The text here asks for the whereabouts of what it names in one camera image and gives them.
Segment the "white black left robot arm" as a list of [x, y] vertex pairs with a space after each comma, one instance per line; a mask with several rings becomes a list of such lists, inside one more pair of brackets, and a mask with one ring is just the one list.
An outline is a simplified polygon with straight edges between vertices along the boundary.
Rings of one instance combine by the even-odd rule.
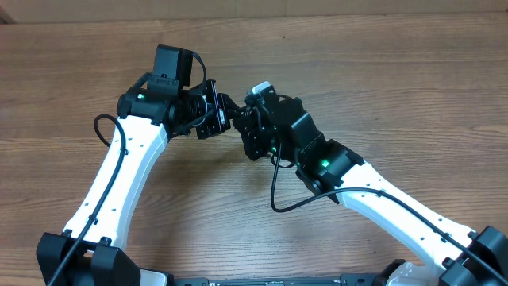
[[129, 228], [152, 167], [169, 141], [196, 132], [204, 140], [230, 128], [227, 97], [212, 79], [191, 86], [201, 57], [160, 44], [151, 72], [118, 100], [106, 157], [86, 198], [61, 234], [45, 233], [37, 261], [47, 285], [172, 285], [172, 275], [144, 269], [125, 253]]

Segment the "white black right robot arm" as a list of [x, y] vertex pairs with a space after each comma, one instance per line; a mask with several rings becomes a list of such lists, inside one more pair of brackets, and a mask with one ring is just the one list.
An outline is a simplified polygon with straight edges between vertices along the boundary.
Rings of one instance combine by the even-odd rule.
[[384, 179], [361, 155], [325, 139], [299, 98], [277, 95], [262, 83], [245, 98], [233, 121], [251, 160], [270, 153], [295, 167], [312, 191], [301, 206], [321, 198], [354, 210], [381, 227], [420, 258], [395, 260], [374, 285], [505, 285], [507, 237], [492, 226], [481, 232], [454, 222]]

